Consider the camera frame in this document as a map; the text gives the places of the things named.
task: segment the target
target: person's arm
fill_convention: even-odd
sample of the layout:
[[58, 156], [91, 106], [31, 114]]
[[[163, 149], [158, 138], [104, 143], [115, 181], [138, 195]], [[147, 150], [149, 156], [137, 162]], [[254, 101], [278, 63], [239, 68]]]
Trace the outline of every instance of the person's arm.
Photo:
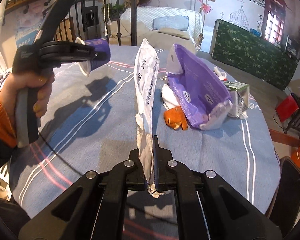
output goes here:
[[42, 87], [38, 92], [38, 101], [34, 104], [37, 117], [47, 111], [47, 104], [54, 81], [53, 73], [49, 78], [34, 73], [10, 74], [0, 91], [0, 167], [11, 157], [17, 145], [15, 135], [15, 105], [18, 90], [24, 87]]

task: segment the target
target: human hand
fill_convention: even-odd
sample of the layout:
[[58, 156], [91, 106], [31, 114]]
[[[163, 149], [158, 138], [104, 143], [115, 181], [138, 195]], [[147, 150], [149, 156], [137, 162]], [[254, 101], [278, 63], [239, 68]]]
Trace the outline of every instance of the human hand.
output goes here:
[[38, 101], [34, 104], [33, 111], [36, 117], [41, 117], [47, 112], [47, 104], [52, 91], [52, 83], [54, 82], [54, 73], [47, 77], [39, 76], [34, 72], [26, 72], [21, 74], [10, 74], [1, 91], [0, 102], [8, 114], [10, 123], [15, 129], [15, 107], [18, 91], [22, 88], [37, 88]]

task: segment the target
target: qr code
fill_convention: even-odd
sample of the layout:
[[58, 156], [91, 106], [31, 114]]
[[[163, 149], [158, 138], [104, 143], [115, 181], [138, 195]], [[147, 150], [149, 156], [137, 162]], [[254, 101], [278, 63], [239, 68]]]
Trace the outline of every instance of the qr code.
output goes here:
[[260, 5], [262, 8], [266, 6], [266, 0], [253, 0], [253, 2]]

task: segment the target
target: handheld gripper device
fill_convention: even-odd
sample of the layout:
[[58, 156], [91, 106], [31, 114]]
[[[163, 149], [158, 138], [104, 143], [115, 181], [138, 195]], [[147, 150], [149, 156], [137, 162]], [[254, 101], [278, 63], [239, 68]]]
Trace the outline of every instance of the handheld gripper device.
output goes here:
[[[48, 76], [53, 68], [60, 67], [62, 63], [101, 61], [104, 64], [105, 58], [110, 59], [109, 49], [99, 52], [98, 48], [93, 46], [53, 41], [56, 29], [74, 3], [75, 0], [54, 2], [40, 25], [33, 44], [17, 49], [12, 66], [13, 73], [34, 71], [41, 76]], [[24, 88], [18, 92], [15, 109], [18, 148], [33, 143], [39, 137], [40, 119], [37, 119], [33, 112], [39, 89]]]

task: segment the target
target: blue pillow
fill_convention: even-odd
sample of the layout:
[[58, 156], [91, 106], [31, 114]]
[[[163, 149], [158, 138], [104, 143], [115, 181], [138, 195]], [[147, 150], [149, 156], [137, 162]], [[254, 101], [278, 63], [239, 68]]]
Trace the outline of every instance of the blue pillow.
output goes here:
[[161, 28], [173, 28], [185, 32], [188, 29], [188, 27], [188, 16], [164, 16], [155, 18], [152, 21], [152, 28], [154, 30], [160, 30]]

